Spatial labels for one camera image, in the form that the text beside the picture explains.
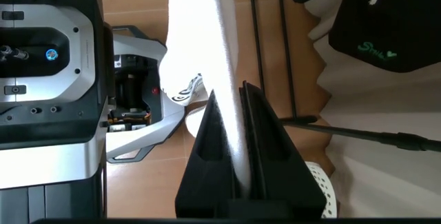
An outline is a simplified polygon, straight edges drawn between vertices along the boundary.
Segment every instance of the black clothes rack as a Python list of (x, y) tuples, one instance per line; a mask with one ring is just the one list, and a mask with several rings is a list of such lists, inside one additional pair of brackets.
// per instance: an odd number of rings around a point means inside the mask
[[(260, 50), (260, 37), (258, 30), (258, 18), (256, 10), (256, 0), (250, 0), (252, 7), (252, 19), (254, 27), (254, 38), (256, 42), (256, 54), (258, 63), (258, 73), (260, 88), (265, 95), (265, 79), (263, 76), (262, 53)], [(285, 17), (285, 6), (283, 0), (279, 0), (280, 16), (283, 31), (283, 44), (285, 47), (285, 59), (287, 64), (288, 82), (289, 82), (289, 97), (291, 99), (292, 117), (280, 119), (283, 125), (289, 125), (296, 128), (314, 130), (317, 132), (325, 132), (329, 134), (337, 134), (342, 136), (349, 136), (357, 139), (364, 139), (368, 141), (376, 141), (387, 145), (394, 145), (404, 150), (412, 151), (436, 151), (441, 152), (441, 141), (433, 141), (415, 134), (406, 133), (387, 133), (387, 132), (368, 132), (362, 130), (352, 130), (348, 128), (328, 127), (323, 125), (314, 125), (318, 119), (316, 116), (298, 116), (296, 109), (296, 98), (294, 92), (294, 79), (291, 70), (291, 55), (289, 53), (289, 42), (287, 35), (287, 22)]]

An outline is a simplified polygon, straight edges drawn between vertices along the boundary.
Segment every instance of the blue button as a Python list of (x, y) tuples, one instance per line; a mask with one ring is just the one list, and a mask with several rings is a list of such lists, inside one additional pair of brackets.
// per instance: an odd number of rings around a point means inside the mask
[(49, 49), (46, 51), (46, 58), (49, 61), (54, 61), (58, 57), (58, 52), (55, 49)]

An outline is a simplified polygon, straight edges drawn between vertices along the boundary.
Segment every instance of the brown floor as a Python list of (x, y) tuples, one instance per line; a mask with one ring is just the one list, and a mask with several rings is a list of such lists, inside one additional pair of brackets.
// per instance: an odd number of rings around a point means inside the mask
[[(167, 38), (167, 0), (103, 0), (105, 20), (113, 26), (136, 25), (149, 37)], [(263, 54), (267, 98), (279, 117), (291, 116), (289, 86), (278, 0), (258, 0), (258, 24)], [(303, 5), (285, 0), (291, 64), (298, 114), (319, 114), (329, 95), (316, 85), (324, 63), (307, 33), (317, 20)], [(238, 85), (247, 80), (259, 85), (256, 46), (249, 0), (236, 0), (240, 59)], [(307, 161), (334, 170), (324, 148), (330, 136), (286, 128)], [(179, 187), (194, 138), (181, 126), (172, 138), (156, 146), (140, 163), (108, 165), (110, 217), (175, 217), (174, 197)]]

